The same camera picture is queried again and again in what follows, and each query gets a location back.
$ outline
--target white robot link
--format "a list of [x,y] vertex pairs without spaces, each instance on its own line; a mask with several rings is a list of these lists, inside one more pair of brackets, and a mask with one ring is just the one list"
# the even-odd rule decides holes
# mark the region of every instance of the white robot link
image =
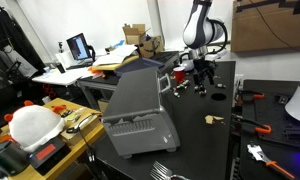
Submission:
[[[220,20],[208,18],[212,0],[194,0],[190,18],[183,31],[183,41],[191,48],[189,57],[193,59],[195,72],[193,74],[195,90],[205,95],[204,80],[209,78],[214,85],[215,59],[226,54],[225,46],[228,41],[227,29]],[[207,45],[225,35],[224,42],[218,50],[208,52]]]

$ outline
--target monitor screen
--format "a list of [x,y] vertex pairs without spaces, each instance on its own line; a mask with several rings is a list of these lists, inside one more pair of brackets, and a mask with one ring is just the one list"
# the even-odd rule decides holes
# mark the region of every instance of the monitor screen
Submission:
[[74,60],[85,60],[91,58],[86,39],[83,33],[80,33],[67,40],[68,46]]

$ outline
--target papers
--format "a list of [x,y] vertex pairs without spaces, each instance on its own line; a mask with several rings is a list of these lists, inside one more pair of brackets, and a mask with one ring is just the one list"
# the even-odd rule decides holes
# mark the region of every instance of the papers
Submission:
[[110,54],[105,56],[100,56],[93,65],[104,65],[104,64],[120,64],[123,62],[124,58],[129,56],[137,47],[134,45],[122,45],[116,48],[113,51],[110,51]]

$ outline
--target brown box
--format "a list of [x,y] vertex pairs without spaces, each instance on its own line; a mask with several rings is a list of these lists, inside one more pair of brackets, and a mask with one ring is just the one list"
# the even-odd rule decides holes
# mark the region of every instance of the brown box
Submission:
[[122,27],[126,36],[126,44],[141,44],[146,40],[146,25],[133,24]]
[[[72,123],[70,127],[75,127],[78,125],[84,118],[81,118],[79,121]],[[81,133],[83,136],[86,136],[90,133],[97,125],[100,123],[100,118],[96,115],[91,117],[87,123],[83,123],[80,127]],[[67,145],[74,146],[76,145],[81,139],[82,136],[79,132],[77,133],[67,133],[66,130],[61,132],[61,137],[65,140]]]
[[[253,0],[253,2],[269,3],[269,1],[264,0]],[[247,7],[246,5],[251,4],[251,1],[235,1],[231,51],[300,47],[300,7],[296,8],[297,5],[300,6],[300,2],[298,3],[292,3],[292,1],[273,3],[258,6],[257,9],[253,7],[237,12],[238,8]]]
[[143,42],[139,45],[141,56],[144,58],[150,58],[155,53],[163,51],[163,42],[161,36],[152,36],[149,41]]

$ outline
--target black tabletop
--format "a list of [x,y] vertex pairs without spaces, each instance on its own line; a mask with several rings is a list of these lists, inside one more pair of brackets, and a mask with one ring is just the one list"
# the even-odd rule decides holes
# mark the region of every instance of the black tabletop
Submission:
[[[179,91],[179,98],[172,93],[169,95],[174,113],[172,119],[181,141],[181,146],[176,152],[154,151],[134,154],[130,159],[124,159],[118,156],[108,135],[105,134],[95,143],[97,157],[138,180],[152,179],[150,171],[155,161],[175,174],[190,179],[229,179],[227,149],[235,62],[217,64],[215,75],[218,78],[215,78],[215,84],[223,84],[226,88],[209,85],[209,81],[206,80],[207,94],[200,97],[194,92],[192,76],[189,75],[187,79],[192,81],[190,87]],[[207,115],[223,117],[224,120],[207,124]]]
[[298,82],[294,81],[244,81],[244,89],[263,92],[265,98],[244,102],[243,117],[270,125],[272,132],[258,138],[252,126],[243,126],[240,148],[240,174],[243,179],[282,179],[281,176],[267,168],[263,162],[256,162],[252,159],[251,154],[247,151],[247,144],[250,142],[260,145],[270,160],[276,161],[296,179],[300,179],[300,139],[289,139],[283,135],[286,128],[300,128],[300,121],[290,117],[285,111],[285,105],[279,103],[280,97],[290,98],[297,85]]

